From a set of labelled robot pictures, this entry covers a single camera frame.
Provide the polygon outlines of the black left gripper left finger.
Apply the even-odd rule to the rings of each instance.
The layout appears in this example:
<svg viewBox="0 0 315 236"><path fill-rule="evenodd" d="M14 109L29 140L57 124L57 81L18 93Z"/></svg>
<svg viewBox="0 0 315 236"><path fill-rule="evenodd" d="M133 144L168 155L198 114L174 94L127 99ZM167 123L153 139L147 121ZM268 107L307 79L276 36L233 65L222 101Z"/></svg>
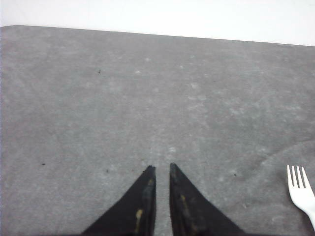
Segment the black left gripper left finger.
<svg viewBox="0 0 315 236"><path fill-rule="evenodd" d="M156 168L148 166L83 236L152 236L156 221Z"/></svg>

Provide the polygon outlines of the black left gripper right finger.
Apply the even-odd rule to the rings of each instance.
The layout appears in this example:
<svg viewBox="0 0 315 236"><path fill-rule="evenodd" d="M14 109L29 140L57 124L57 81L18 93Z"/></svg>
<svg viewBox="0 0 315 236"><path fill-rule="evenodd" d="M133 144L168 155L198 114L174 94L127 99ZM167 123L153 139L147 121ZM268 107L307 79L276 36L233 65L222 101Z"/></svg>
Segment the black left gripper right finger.
<svg viewBox="0 0 315 236"><path fill-rule="evenodd" d="M170 164L169 205L175 236L246 234L209 202L175 163Z"/></svg>

